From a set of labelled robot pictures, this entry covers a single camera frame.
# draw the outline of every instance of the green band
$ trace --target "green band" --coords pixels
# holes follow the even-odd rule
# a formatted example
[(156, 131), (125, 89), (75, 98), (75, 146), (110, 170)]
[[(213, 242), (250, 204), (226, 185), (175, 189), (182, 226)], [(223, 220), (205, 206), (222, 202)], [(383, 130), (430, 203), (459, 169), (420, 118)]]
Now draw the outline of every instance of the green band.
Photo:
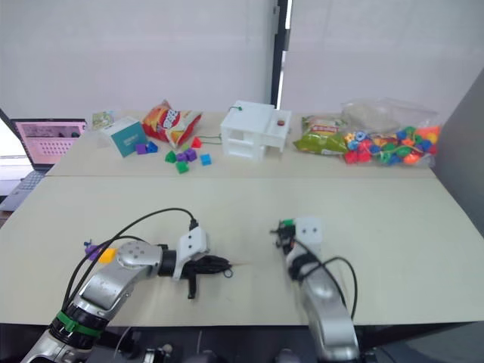
[(59, 321), (64, 324), (64, 328), (69, 332), (69, 333), (81, 333), (84, 335), (89, 335), (94, 338), (99, 338), (102, 334), (102, 330), (95, 330), (91, 329), (90, 327), (85, 327), (84, 325), (79, 324), (77, 321), (74, 321), (73, 319), (69, 318), (67, 315), (65, 315), (63, 312), (59, 312), (56, 316)]

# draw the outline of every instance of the red block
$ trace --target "red block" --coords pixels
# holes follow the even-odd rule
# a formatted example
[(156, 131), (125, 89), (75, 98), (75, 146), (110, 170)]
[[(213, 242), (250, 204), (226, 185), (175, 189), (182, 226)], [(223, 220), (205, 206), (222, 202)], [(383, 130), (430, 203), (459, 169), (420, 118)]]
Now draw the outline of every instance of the red block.
[(199, 138), (195, 137), (194, 140), (191, 142), (191, 146), (199, 149), (202, 147), (202, 141)]
[(435, 145), (435, 144), (434, 144), (434, 145), (432, 145), (432, 146), (430, 147), (430, 149), (429, 149), (429, 154), (430, 154), (430, 155), (435, 155), (435, 154), (437, 154), (437, 145)]
[(354, 150), (348, 151), (344, 155), (344, 158), (347, 164), (354, 164), (358, 162), (358, 154)]
[(370, 160), (371, 160), (371, 154), (368, 153), (367, 151), (358, 153), (358, 161), (360, 163), (367, 163)]
[(368, 139), (365, 139), (363, 141), (360, 141), (358, 144), (358, 152), (368, 152), (370, 150), (370, 146), (372, 145), (372, 142)]

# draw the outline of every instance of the white toy house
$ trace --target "white toy house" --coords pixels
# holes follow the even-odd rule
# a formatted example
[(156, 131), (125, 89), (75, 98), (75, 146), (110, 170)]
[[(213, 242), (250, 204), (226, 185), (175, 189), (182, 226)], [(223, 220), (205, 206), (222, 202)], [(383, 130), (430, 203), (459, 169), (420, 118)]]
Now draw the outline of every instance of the white toy house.
[(290, 116), (290, 111), (276, 110), (272, 104), (235, 102), (221, 124), (224, 154), (262, 160), (267, 147), (282, 153)]

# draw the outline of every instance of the green snack bag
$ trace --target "green snack bag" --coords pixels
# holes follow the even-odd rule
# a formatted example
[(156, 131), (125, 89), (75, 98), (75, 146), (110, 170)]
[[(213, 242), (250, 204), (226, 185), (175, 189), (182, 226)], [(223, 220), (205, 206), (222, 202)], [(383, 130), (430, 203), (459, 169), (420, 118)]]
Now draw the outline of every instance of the green snack bag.
[(339, 155), (348, 151), (341, 128), (346, 122), (340, 115), (306, 116), (301, 119), (302, 137), (294, 142), (297, 150), (314, 154)]

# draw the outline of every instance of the green wire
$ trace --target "green wire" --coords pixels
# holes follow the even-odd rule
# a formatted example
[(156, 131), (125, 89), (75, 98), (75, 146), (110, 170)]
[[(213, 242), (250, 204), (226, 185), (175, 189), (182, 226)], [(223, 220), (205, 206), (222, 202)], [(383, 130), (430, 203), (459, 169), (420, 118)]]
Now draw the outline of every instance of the green wire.
[(198, 138), (217, 138), (220, 140), (220, 142), (206, 142), (203, 141), (204, 144), (210, 144), (210, 145), (222, 145), (222, 134), (219, 134), (218, 136), (197, 136)]

